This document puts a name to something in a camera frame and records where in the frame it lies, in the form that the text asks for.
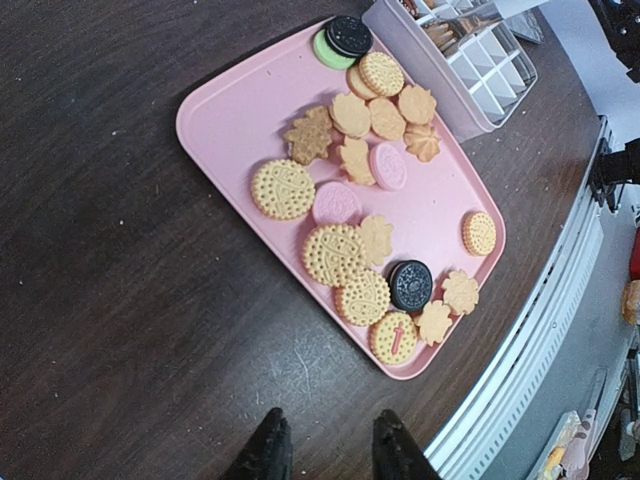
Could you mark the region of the black sandwich cookie lower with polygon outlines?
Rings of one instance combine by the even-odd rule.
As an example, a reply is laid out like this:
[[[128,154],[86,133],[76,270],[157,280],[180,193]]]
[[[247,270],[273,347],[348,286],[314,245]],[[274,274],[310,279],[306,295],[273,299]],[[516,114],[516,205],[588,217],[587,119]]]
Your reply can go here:
[[[421,311],[430,301],[433,278],[429,268],[418,260],[398,262],[388,274],[391,302],[399,310]]]

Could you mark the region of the round tan cookie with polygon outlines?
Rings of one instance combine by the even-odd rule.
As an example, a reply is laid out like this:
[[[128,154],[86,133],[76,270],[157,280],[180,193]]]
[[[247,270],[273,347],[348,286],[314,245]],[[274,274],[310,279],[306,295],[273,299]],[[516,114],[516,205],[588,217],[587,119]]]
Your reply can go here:
[[[364,83],[378,96],[397,95],[404,87],[400,66],[384,52],[373,51],[364,55],[358,69]]]
[[[489,255],[497,241],[497,230],[491,216],[486,212],[469,212],[463,220],[462,239],[471,255]]]

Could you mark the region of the round tan cookie bottom right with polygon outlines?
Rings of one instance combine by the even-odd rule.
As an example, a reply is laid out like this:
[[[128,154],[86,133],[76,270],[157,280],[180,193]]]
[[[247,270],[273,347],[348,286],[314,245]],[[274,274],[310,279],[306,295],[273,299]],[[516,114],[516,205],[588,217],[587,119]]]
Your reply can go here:
[[[462,239],[471,255],[489,255],[497,241],[497,230],[491,216],[486,212],[469,212],[463,220]]]

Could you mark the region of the tan swirl cookie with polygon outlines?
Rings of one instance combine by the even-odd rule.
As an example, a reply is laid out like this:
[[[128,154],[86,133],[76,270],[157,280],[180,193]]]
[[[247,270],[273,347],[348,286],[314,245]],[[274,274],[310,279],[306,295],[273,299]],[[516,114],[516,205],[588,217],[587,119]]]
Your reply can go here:
[[[432,125],[408,124],[403,140],[406,151],[422,163],[431,162],[440,153],[440,138]]]

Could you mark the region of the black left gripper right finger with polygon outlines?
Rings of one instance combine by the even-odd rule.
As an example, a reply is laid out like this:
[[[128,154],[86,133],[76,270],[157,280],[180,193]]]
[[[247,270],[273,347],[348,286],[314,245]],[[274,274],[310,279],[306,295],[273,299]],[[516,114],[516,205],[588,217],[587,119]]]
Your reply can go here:
[[[375,419],[372,439],[373,478],[440,480],[400,417],[385,409]]]

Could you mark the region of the pink plastic tray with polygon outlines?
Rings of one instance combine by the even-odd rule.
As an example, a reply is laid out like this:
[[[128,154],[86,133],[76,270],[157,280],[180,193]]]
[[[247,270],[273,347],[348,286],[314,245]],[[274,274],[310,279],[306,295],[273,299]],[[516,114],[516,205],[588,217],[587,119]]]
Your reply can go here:
[[[345,74],[323,65],[313,52],[320,29],[319,24],[302,29],[195,89],[178,109],[176,133],[243,220],[316,302],[334,314],[331,289],[314,281],[302,263],[302,245],[314,228],[313,218],[272,220],[250,194],[254,172],[286,155],[283,135],[292,122],[347,88]],[[504,220],[446,124],[436,119],[434,127],[440,153],[429,163],[406,155],[408,179],[402,190],[358,186],[355,194],[364,214],[381,215],[393,226],[387,267],[414,259],[423,262],[435,280],[464,270],[484,283],[505,248]],[[469,212],[486,212],[495,223],[496,246],[487,256],[471,255],[464,247],[462,224]]]

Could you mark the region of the green round cookie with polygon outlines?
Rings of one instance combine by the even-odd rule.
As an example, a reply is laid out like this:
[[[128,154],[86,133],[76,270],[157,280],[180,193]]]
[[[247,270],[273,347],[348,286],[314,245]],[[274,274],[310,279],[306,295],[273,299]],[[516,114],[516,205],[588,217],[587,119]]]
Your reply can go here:
[[[324,30],[317,32],[314,36],[313,50],[323,65],[334,70],[347,70],[356,63],[355,58],[341,55],[330,47]]]

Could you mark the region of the black sandwich cookie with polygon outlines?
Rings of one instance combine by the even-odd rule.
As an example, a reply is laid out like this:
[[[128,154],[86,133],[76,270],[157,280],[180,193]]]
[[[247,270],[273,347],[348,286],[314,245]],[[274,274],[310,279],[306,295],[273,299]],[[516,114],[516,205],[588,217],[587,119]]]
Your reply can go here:
[[[391,302],[399,310],[421,311],[430,301],[433,278],[429,268],[418,260],[398,262],[388,274]]]
[[[325,38],[335,52],[348,58],[360,58],[373,46],[372,33],[359,17],[340,15],[329,20]]]

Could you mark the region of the pink round cookie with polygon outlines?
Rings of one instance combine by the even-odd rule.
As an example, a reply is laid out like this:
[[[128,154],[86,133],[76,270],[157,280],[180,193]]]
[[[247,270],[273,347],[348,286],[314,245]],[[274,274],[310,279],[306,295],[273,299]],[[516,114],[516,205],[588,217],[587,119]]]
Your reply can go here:
[[[317,189],[311,213],[317,225],[353,223],[360,218],[362,205],[348,186],[330,181]]]
[[[407,181],[406,164],[399,151],[388,143],[374,146],[369,165],[376,183],[384,190],[399,191]]]

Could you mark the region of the flower shaped tan cookie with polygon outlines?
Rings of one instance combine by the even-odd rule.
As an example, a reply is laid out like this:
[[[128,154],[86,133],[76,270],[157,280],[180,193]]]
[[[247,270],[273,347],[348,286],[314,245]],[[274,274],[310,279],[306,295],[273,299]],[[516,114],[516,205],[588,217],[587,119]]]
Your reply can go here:
[[[442,282],[443,302],[456,315],[470,314],[479,301],[478,282],[464,270],[452,270]]]

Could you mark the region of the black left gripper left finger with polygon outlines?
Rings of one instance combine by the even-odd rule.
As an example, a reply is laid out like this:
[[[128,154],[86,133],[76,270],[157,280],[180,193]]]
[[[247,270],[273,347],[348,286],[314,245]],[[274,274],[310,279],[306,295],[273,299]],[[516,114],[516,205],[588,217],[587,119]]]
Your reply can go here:
[[[231,479],[291,479],[291,428],[279,407],[272,408],[230,466]]]

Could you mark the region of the black sandwich cookie top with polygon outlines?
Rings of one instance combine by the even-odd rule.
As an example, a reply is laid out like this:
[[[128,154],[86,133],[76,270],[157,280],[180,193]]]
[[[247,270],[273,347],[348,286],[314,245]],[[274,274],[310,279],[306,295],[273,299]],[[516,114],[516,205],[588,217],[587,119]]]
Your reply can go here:
[[[325,38],[335,52],[348,58],[360,58],[373,46],[372,33],[359,17],[340,15],[329,20]]]

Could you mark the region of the brown leaf shaped cookie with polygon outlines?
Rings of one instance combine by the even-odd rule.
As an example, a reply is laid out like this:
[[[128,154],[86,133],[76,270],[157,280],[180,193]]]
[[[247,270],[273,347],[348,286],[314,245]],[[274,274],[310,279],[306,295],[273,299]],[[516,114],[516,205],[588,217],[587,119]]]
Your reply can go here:
[[[293,121],[293,127],[284,135],[289,144],[291,158],[303,166],[316,159],[327,159],[332,144],[332,119],[326,106],[316,106]]]

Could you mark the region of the white divided cookie tin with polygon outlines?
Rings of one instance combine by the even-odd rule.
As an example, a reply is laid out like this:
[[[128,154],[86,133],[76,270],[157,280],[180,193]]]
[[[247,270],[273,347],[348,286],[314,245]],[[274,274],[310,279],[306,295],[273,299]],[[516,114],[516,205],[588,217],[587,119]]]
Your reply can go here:
[[[459,142],[501,128],[537,81],[534,64],[507,26],[492,26],[446,57],[425,32],[476,1],[375,1],[362,21],[413,81],[432,92]]]

